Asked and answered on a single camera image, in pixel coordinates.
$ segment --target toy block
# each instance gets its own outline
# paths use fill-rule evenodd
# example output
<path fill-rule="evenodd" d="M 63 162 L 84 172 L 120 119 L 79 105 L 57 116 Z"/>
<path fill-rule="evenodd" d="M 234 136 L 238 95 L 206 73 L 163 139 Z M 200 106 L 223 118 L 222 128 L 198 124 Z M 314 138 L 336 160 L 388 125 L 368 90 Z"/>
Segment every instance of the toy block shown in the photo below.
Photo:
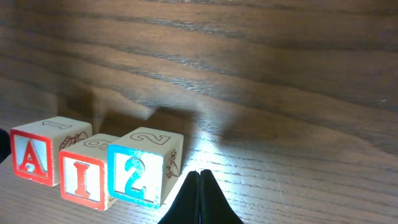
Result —
<path fill-rule="evenodd" d="M 179 175 L 183 135 L 138 128 L 109 145 L 111 196 L 159 208 Z"/>
<path fill-rule="evenodd" d="M 54 117 L 12 128 L 14 172 L 17 176 L 54 186 L 59 183 L 59 151 L 93 134 L 90 123 Z"/>
<path fill-rule="evenodd" d="M 60 152 L 61 196 L 105 211 L 116 199 L 108 193 L 106 150 L 118 137 L 96 134 Z"/>

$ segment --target number block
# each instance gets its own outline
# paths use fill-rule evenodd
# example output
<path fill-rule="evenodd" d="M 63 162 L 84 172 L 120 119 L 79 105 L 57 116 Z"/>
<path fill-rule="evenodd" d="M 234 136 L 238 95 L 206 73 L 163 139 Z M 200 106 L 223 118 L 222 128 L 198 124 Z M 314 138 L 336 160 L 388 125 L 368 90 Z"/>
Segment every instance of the number block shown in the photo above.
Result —
<path fill-rule="evenodd" d="M 12 128 L 15 174 L 51 187 L 57 185 L 59 151 L 92 134 L 90 123 L 60 116 Z"/>
<path fill-rule="evenodd" d="M 159 208 L 180 175 L 183 135 L 138 128 L 109 145 L 108 187 L 116 198 Z"/>
<path fill-rule="evenodd" d="M 105 211 L 116 199 L 108 193 L 106 150 L 118 137 L 96 134 L 60 152 L 61 196 Z"/>

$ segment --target dark brown wood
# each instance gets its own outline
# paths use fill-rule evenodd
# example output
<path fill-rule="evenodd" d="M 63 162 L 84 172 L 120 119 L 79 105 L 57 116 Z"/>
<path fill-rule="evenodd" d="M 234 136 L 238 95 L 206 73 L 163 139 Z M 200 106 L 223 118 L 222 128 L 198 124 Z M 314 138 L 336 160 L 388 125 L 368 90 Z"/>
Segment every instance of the dark brown wood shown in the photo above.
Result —
<path fill-rule="evenodd" d="M 1 128 L 182 133 L 181 179 L 211 169 L 245 223 L 398 223 L 397 25 L 396 1 L 3 0 Z M 179 186 L 101 213 L 8 160 L 0 220 L 157 223 Z"/>

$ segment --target wooden surface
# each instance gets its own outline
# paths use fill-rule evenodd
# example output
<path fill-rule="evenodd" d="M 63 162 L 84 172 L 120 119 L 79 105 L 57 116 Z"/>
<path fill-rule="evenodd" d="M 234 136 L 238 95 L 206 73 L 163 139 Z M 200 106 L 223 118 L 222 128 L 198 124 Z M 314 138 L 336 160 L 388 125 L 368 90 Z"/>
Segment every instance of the wooden surface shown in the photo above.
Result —
<path fill-rule="evenodd" d="M 1 223 L 157 223 L 211 169 L 245 223 L 398 223 L 398 3 L 0 1 L 0 124 L 185 135 L 160 210 L 97 212 L 0 165 Z"/>

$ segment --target cube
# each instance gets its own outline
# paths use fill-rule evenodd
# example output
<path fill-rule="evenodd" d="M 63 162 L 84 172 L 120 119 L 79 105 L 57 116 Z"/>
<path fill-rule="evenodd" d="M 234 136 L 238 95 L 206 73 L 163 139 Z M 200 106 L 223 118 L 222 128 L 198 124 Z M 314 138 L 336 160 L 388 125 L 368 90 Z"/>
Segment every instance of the cube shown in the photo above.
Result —
<path fill-rule="evenodd" d="M 159 208 L 181 168 L 181 134 L 138 128 L 109 145 L 109 194 Z"/>
<path fill-rule="evenodd" d="M 14 172 L 48 186 L 59 183 L 59 151 L 93 134 L 90 123 L 54 117 L 12 128 Z"/>
<path fill-rule="evenodd" d="M 108 193 L 106 150 L 117 139 L 96 134 L 60 152 L 60 189 L 65 200 L 102 211 L 116 201 Z"/>

